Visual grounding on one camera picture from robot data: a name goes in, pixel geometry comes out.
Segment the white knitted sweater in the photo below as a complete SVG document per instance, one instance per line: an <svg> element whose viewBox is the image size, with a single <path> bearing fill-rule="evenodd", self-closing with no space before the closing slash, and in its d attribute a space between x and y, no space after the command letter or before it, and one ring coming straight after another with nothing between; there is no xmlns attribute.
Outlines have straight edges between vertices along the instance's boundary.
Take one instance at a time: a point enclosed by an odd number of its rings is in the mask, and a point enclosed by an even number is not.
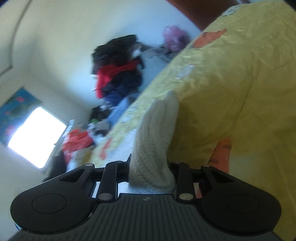
<svg viewBox="0 0 296 241"><path fill-rule="evenodd" d="M175 131L179 100L169 91L155 100L137 127L129 165L129 189L137 194L165 194L175 189L167 151Z"/></svg>

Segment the black clothing near window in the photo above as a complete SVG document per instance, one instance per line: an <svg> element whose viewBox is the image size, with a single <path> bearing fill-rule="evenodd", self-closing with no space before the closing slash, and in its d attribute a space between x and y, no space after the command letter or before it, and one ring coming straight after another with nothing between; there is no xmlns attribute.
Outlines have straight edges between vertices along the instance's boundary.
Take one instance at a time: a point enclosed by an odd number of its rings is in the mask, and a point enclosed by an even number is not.
<svg viewBox="0 0 296 241"><path fill-rule="evenodd" d="M59 154L53 158L53 165L49 173L49 176L46 177L43 181L44 182L49 181L57 176L60 176L66 173L66 171L67 171L67 164L65 161L65 155L63 151L60 151Z"/></svg>

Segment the dark navy clothes in pile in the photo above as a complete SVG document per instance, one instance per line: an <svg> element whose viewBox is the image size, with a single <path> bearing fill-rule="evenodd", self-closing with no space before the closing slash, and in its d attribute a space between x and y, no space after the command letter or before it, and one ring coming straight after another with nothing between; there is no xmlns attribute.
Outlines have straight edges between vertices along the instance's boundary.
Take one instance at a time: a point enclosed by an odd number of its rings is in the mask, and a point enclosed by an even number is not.
<svg viewBox="0 0 296 241"><path fill-rule="evenodd" d="M103 99L112 106L117 106L126 96L136 93L142 84L142 74L135 70L118 73L102 89Z"/></svg>

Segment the black clothes on pile top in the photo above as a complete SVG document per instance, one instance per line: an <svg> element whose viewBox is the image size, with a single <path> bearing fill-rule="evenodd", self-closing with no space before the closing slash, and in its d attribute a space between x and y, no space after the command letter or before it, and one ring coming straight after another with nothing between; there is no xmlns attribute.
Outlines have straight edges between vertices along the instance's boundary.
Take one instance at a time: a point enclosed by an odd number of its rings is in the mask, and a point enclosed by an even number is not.
<svg viewBox="0 0 296 241"><path fill-rule="evenodd" d="M132 60L138 60L139 65L144 69L141 56L132 56L135 50L139 50L141 53L141 47L136 35L118 37L96 47L91 55L93 64L91 74L96 75L99 69L105 65L121 66Z"/></svg>

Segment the light blue storage basket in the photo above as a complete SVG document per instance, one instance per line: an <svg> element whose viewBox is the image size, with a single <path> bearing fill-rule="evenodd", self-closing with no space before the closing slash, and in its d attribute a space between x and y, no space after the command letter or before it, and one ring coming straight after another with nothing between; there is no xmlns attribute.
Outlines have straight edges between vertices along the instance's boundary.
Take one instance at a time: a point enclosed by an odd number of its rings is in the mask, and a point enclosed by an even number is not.
<svg viewBox="0 0 296 241"><path fill-rule="evenodd" d="M112 128L127 110L127 108L138 98L140 93L133 93L125 98L123 98L119 104L111 111L110 115L107 117L107 121Z"/></svg>

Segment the orange plastic bag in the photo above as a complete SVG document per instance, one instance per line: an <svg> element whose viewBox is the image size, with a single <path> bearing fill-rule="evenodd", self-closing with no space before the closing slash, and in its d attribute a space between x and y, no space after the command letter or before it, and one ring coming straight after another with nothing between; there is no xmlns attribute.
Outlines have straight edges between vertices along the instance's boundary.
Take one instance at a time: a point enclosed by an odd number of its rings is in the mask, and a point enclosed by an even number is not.
<svg viewBox="0 0 296 241"><path fill-rule="evenodd" d="M65 163L68 165L71 159L71 155L78 150L88 148L93 145L93 139L89 136L87 131L80 131L74 129L66 135L62 144L62 151L65 157Z"/></svg>

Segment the bright window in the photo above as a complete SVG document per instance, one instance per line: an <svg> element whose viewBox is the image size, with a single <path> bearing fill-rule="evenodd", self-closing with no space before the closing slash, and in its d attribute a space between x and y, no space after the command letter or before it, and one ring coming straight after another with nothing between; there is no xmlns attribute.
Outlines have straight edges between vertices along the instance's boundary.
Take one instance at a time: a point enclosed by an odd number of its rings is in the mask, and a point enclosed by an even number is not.
<svg viewBox="0 0 296 241"><path fill-rule="evenodd" d="M11 137L8 147L35 167L44 168L66 125L42 107L36 108Z"/></svg>

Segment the red garment on pile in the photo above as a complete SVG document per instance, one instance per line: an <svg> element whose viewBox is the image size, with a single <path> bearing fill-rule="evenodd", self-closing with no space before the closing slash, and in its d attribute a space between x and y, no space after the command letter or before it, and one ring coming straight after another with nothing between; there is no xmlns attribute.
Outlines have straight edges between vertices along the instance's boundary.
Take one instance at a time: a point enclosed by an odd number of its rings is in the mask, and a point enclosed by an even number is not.
<svg viewBox="0 0 296 241"><path fill-rule="evenodd" d="M110 64L101 67L97 72L97 82L95 86L96 97L99 99L103 98L103 88L119 73L135 70L138 63L138 60L133 60L121 66Z"/></svg>

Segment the yellow carrot print bedsheet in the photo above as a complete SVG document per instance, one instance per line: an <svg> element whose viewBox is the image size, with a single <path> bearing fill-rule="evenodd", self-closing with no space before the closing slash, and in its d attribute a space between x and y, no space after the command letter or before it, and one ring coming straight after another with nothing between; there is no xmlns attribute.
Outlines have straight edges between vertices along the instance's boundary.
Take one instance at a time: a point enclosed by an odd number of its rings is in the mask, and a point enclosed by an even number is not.
<svg viewBox="0 0 296 241"><path fill-rule="evenodd" d="M118 146L156 99L170 90L179 114L168 151L172 162L205 164L217 143L232 143L230 174L275 196L282 214L275 233L295 238L295 10L284 1L243 4L220 16L207 33L223 34L187 47L151 82L91 161L115 160Z"/></svg>

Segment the grey crumpled bag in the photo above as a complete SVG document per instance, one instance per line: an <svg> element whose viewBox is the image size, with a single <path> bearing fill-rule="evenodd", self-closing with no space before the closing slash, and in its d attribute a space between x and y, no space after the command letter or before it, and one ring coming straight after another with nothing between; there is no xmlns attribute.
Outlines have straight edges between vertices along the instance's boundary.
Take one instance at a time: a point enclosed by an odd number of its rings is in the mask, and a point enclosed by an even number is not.
<svg viewBox="0 0 296 241"><path fill-rule="evenodd" d="M157 75L162 71L171 61L171 52L161 46L155 48L149 48L142 51L141 58L144 63L143 74L144 75Z"/></svg>

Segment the pink plastic bag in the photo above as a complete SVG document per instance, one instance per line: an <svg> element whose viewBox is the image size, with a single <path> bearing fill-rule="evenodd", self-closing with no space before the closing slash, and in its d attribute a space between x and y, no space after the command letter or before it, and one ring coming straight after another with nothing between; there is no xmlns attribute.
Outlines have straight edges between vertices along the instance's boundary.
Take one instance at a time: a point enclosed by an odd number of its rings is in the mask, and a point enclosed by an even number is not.
<svg viewBox="0 0 296 241"><path fill-rule="evenodd" d="M189 44L187 33L177 26L166 26L163 38L165 47L172 52L180 52Z"/></svg>

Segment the brown wooden door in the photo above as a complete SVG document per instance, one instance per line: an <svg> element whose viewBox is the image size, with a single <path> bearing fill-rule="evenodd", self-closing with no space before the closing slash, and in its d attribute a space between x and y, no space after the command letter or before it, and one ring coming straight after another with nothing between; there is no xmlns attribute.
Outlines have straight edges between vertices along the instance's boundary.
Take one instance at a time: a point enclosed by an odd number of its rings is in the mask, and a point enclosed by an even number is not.
<svg viewBox="0 0 296 241"><path fill-rule="evenodd" d="M168 0L168 2L202 31L231 6L238 5L238 1L232 0Z"/></svg>

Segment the blue wall poster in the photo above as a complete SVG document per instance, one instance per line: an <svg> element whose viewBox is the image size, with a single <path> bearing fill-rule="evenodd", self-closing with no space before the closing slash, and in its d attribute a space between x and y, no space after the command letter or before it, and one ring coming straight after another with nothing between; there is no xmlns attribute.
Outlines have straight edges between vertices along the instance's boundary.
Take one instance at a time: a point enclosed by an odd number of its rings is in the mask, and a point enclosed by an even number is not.
<svg viewBox="0 0 296 241"><path fill-rule="evenodd" d="M1 142L3 145L8 145L17 129L24 124L36 108L41 106L41 103L22 87L1 106Z"/></svg>

